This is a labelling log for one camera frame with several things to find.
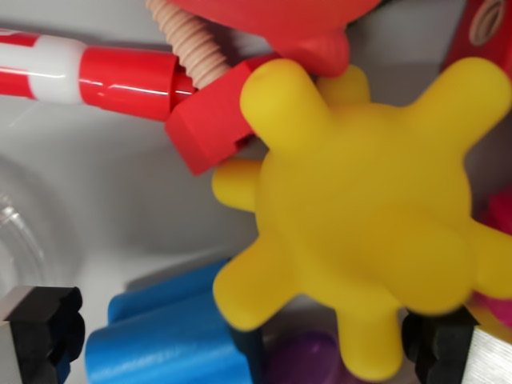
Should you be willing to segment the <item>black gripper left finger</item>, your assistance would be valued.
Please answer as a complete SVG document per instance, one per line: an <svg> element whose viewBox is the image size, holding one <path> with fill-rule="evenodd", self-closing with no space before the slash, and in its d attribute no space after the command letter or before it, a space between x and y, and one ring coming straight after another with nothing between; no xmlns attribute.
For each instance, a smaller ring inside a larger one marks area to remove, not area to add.
<svg viewBox="0 0 512 384"><path fill-rule="evenodd" d="M77 287L16 286L1 298L1 382L64 383L82 352Z"/></svg>

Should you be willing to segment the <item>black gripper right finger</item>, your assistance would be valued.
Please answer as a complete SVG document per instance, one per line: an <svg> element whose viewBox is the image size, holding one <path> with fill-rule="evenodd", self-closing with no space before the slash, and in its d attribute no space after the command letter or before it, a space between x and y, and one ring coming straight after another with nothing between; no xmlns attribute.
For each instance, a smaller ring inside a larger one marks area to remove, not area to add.
<svg viewBox="0 0 512 384"><path fill-rule="evenodd" d="M510 383L511 328L483 306L408 313L402 345L420 383Z"/></svg>

